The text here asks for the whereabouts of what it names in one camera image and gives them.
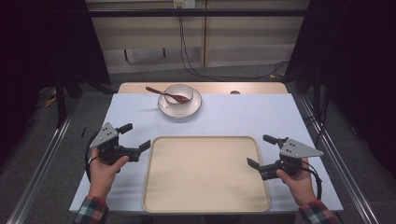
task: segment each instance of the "black horizontal bar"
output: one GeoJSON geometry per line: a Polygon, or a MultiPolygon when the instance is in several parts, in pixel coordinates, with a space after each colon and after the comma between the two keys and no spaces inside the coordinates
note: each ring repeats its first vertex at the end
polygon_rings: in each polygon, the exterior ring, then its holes
{"type": "Polygon", "coordinates": [[[89,11],[66,11],[69,16],[105,17],[305,17],[332,15],[330,11],[308,11],[307,9],[212,9],[212,8],[168,8],[168,9],[92,9],[89,11]]]}

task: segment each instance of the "brown spoon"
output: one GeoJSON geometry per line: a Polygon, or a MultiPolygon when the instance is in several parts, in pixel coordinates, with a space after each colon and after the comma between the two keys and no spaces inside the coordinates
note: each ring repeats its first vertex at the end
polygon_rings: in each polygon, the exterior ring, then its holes
{"type": "Polygon", "coordinates": [[[186,104],[189,101],[189,98],[187,98],[185,96],[173,95],[173,94],[166,93],[164,91],[157,91],[155,89],[152,89],[151,87],[146,87],[146,90],[147,91],[152,91],[152,92],[155,92],[155,93],[158,93],[158,94],[170,96],[170,97],[174,98],[180,104],[186,104]]]}

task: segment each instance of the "plaid shirt sleeve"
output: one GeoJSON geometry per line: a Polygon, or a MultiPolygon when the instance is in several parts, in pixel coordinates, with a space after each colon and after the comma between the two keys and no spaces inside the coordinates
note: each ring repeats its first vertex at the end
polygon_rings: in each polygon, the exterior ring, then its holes
{"type": "Polygon", "coordinates": [[[320,200],[302,205],[299,208],[302,218],[307,223],[312,224],[333,224],[338,223],[326,205],[320,200]]]}
{"type": "Polygon", "coordinates": [[[73,224],[105,223],[107,220],[107,205],[100,198],[87,196],[78,210],[73,224]]]}

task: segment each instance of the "bowl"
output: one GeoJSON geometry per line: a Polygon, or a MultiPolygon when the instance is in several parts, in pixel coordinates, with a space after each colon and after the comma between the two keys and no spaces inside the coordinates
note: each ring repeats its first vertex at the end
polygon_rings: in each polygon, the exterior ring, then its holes
{"type": "Polygon", "coordinates": [[[189,101],[185,104],[181,104],[177,102],[174,98],[171,96],[165,95],[165,101],[166,103],[169,104],[169,106],[172,106],[173,108],[186,108],[189,106],[191,103],[192,97],[194,96],[194,92],[191,87],[183,85],[183,84],[175,84],[170,87],[168,87],[165,90],[166,93],[173,94],[173,95],[182,95],[186,98],[189,99],[189,101]]]}

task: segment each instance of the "person's hand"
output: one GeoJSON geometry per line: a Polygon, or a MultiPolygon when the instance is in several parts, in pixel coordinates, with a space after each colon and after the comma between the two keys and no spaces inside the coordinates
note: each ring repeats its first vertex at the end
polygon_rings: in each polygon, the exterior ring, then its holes
{"type": "MultiPolygon", "coordinates": [[[[304,162],[303,167],[306,169],[309,168],[308,164],[304,162]]],[[[293,177],[286,174],[283,170],[277,170],[276,174],[289,186],[290,193],[293,196],[294,201],[299,206],[310,203],[316,199],[312,188],[311,174],[307,171],[302,170],[299,174],[293,177]]]]}
{"type": "MultiPolygon", "coordinates": [[[[97,147],[91,150],[91,158],[98,156],[97,147]]],[[[129,160],[128,156],[119,158],[113,165],[107,165],[100,158],[94,159],[90,164],[91,186],[88,195],[106,200],[111,190],[111,185],[116,178],[116,173],[129,160]]]]}

